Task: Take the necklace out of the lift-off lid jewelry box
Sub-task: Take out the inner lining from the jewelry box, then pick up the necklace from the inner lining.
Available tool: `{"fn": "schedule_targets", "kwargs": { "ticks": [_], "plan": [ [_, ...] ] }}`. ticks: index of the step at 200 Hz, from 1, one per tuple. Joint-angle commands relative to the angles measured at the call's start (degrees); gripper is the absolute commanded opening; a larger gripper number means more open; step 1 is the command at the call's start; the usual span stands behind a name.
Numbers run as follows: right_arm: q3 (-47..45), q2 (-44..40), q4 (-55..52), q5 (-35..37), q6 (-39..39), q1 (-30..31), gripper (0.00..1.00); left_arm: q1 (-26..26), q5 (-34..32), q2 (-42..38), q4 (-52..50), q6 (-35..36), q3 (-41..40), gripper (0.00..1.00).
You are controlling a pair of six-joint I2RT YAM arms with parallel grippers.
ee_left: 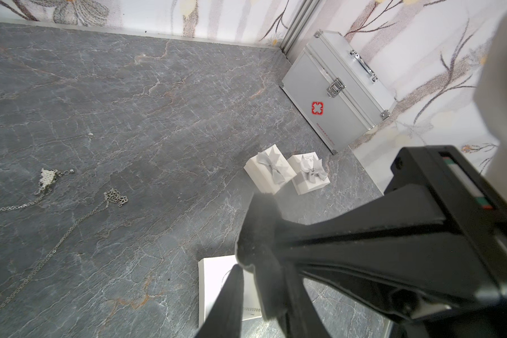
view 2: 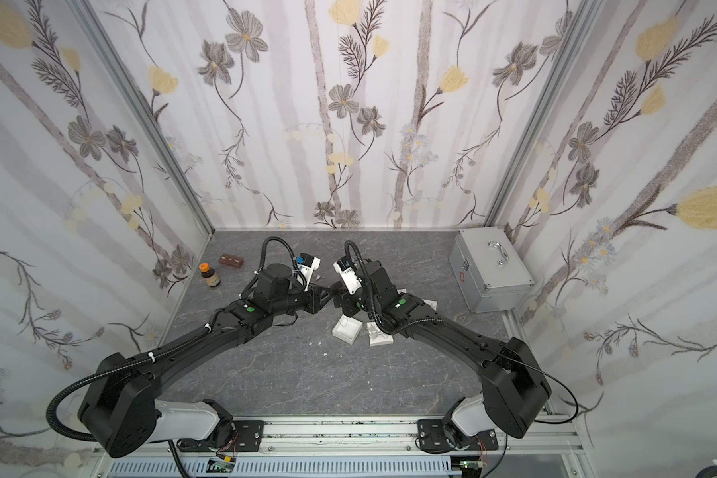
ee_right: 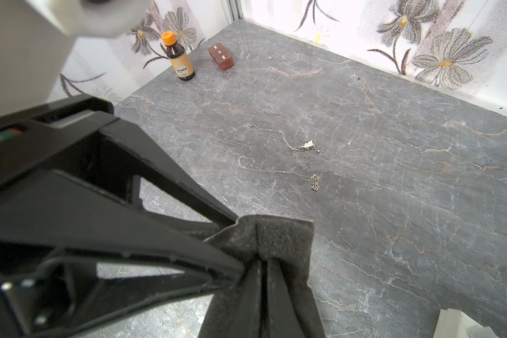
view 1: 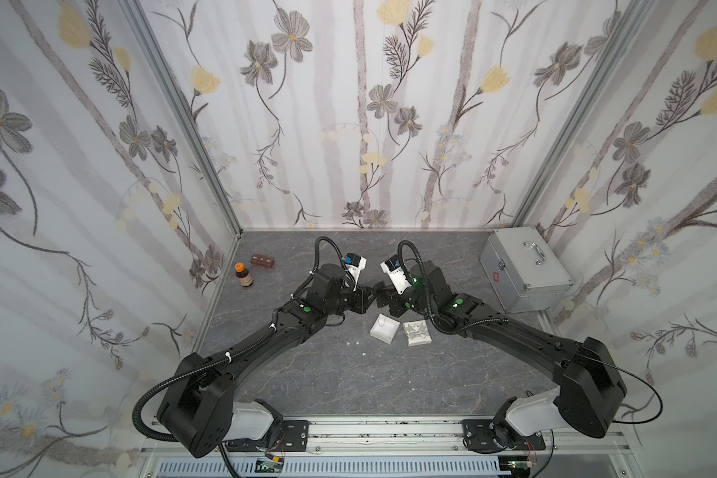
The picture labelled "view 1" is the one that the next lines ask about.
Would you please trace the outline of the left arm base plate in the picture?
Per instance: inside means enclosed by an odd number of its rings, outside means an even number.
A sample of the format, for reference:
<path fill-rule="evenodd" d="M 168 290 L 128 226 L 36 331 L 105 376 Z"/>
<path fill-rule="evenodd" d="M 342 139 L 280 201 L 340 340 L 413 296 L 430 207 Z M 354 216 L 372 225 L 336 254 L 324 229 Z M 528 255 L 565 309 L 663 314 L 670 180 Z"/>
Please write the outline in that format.
<path fill-rule="evenodd" d="M 309 428 L 308 420 L 274 421 L 262 438 L 227 440 L 224 442 L 224 447 L 229 452 L 305 452 Z"/>

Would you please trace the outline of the white bow gift box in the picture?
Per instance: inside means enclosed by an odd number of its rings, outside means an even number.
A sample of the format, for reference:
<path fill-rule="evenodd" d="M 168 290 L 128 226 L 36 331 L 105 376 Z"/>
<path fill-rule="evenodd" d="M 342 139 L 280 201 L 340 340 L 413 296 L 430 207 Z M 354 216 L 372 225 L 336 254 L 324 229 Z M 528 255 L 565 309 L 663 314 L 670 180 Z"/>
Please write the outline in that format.
<path fill-rule="evenodd" d="M 410 347 L 424 346 L 432 343 L 427 322 L 413 321 L 404 323 L 407 344 Z"/>

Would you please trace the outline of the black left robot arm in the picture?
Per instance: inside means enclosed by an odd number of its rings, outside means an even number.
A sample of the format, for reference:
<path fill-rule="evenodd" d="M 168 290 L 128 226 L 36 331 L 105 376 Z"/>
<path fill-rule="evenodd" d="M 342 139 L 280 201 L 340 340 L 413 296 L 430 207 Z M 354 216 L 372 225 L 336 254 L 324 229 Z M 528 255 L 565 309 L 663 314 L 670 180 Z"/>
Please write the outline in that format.
<path fill-rule="evenodd" d="M 359 284 L 366 258 L 342 254 L 335 241 L 315 241 L 314 265 L 284 305 L 273 310 L 261 329 L 221 352 L 192 353 L 170 378 L 135 403 L 131 422 L 156 441 L 177 442 L 201 458 L 227 440 L 232 430 L 235 392 L 257 368 L 323 330 L 332 316 L 362 314 L 374 302 L 369 286 Z"/>

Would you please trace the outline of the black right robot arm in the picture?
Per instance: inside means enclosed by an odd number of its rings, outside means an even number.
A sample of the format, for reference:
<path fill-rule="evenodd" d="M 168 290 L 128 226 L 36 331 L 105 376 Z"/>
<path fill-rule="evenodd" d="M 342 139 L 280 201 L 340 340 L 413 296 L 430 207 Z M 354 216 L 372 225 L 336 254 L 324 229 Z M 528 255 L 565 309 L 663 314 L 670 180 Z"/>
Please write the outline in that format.
<path fill-rule="evenodd" d="M 408 240 L 400 241 L 396 254 L 380 268 L 394 287 L 380 304 L 394 318 L 414 312 L 440 334 L 494 346 L 543 372 L 555 384 L 543 394 L 508 398 L 502 404 L 488 428 L 497 448 L 513 448 L 537 432 L 567 427 L 600 439 L 617 423 L 629 371 L 615 365 L 602 342 L 594 338 L 578 342 L 546 333 L 470 294 L 453 292 L 441 269 L 423 260 Z"/>

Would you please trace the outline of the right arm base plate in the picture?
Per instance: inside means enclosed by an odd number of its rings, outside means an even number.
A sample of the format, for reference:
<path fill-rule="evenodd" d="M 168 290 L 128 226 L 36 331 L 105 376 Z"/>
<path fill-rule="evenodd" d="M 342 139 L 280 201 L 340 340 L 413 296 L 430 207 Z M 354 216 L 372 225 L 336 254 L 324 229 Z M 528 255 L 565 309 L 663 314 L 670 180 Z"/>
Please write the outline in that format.
<path fill-rule="evenodd" d="M 543 436 L 522 436 L 508 425 L 491 419 L 466 419 L 461 422 L 463 445 L 468 451 L 493 454 L 507 451 L 544 451 Z"/>

